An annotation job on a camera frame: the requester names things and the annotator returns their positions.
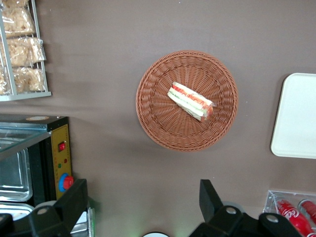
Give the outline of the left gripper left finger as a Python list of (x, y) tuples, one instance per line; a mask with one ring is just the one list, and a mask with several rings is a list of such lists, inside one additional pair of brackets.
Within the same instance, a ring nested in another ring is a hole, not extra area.
[(53, 205), (42, 205), (29, 215), (33, 237), (70, 237), (87, 208), (87, 181), (77, 179)]

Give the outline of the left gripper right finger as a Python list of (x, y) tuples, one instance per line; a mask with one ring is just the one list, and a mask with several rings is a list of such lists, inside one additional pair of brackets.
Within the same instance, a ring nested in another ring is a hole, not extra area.
[(257, 220), (238, 205), (223, 203), (210, 180), (201, 179), (199, 206), (204, 222), (190, 234), (192, 237), (255, 237)]

